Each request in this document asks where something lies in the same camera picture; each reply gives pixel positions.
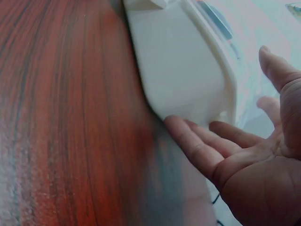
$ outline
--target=wooden table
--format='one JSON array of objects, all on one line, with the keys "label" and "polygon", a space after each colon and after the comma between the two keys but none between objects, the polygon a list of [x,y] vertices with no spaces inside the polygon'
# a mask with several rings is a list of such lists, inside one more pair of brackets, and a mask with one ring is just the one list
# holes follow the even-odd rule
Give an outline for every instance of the wooden table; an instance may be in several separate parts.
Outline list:
[{"label": "wooden table", "polygon": [[0,0],[0,157],[0,225],[215,225],[120,0]]}]

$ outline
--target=white plastic object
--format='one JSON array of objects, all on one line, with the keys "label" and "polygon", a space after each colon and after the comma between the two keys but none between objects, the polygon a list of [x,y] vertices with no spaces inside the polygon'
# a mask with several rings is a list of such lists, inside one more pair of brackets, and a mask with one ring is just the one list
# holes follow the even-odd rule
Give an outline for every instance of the white plastic object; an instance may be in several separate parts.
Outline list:
[{"label": "white plastic object", "polygon": [[176,114],[242,128],[261,114],[258,97],[276,95],[259,66],[260,46],[300,66],[300,24],[281,0],[206,1],[227,20],[231,40],[195,0],[165,9],[149,3],[125,0],[145,95],[162,119]]}]

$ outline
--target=human hand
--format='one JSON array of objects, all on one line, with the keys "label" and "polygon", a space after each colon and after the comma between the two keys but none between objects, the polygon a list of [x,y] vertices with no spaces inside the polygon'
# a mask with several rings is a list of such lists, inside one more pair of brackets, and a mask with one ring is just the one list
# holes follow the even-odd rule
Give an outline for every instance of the human hand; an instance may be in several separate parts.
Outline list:
[{"label": "human hand", "polygon": [[257,102],[274,124],[269,138],[223,122],[211,123],[212,132],[177,116],[164,122],[243,225],[293,226],[301,219],[301,72],[266,47],[259,59],[280,92],[280,102],[271,97]]}]

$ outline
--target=white surface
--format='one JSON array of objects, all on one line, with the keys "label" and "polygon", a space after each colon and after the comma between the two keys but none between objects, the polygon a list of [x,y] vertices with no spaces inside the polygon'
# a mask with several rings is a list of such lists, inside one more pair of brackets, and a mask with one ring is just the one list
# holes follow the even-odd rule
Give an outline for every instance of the white surface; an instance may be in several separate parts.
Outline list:
[{"label": "white surface", "polygon": [[160,9],[149,0],[125,0],[148,102],[161,119],[176,114],[200,125],[219,119],[242,128],[260,116],[256,100],[276,94],[261,72],[260,46],[269,46],[296,66],[300,25],[277,0],[209,0],[233,30],[241,54],[233,60],[200,13],[187,10],[184,2]]}]

